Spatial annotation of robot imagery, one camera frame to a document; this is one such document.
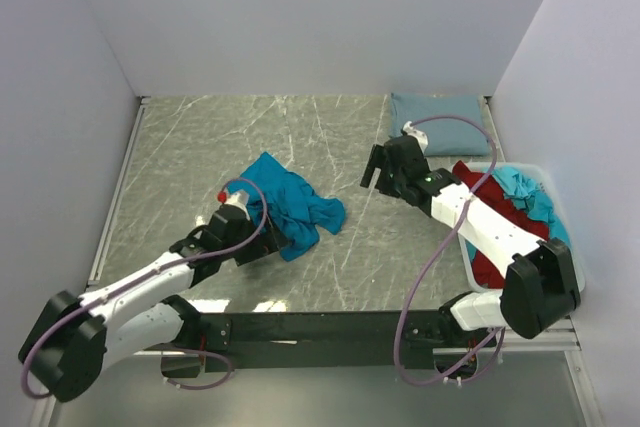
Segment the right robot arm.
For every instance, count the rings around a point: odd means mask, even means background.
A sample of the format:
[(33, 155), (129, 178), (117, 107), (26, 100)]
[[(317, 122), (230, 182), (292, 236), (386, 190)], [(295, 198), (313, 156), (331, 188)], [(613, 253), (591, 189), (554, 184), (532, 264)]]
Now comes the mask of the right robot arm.
[(372, 147), (361, 180), (456, 230), (498, 270), (501, 289), (469, 292), (444, 304), (439, 334), (460, 346), (474, 330), (507, 327), (533, 339), (581, 304), (571, 250), (529, 233), (472, 193), (454, 173), (433, 170), (419, 142), (401, 136)]

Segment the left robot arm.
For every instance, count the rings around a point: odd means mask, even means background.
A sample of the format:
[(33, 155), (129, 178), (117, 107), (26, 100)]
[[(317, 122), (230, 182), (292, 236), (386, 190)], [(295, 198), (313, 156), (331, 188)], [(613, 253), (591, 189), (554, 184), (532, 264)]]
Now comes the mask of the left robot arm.
[(223, 352), (229, 327), (203, 318), (182, 292), (217, 274), (233, 260), (244, 265), (288, 247), (269, 214), (253, 222), (240, 206), (223, 205), (146, 267), (106, 287), (51, 297), (18, 357), (20, 387), (29, 398), (71, 401), (115, 363), (149, 347), (166, 345), (200, 364), (234, 367)]

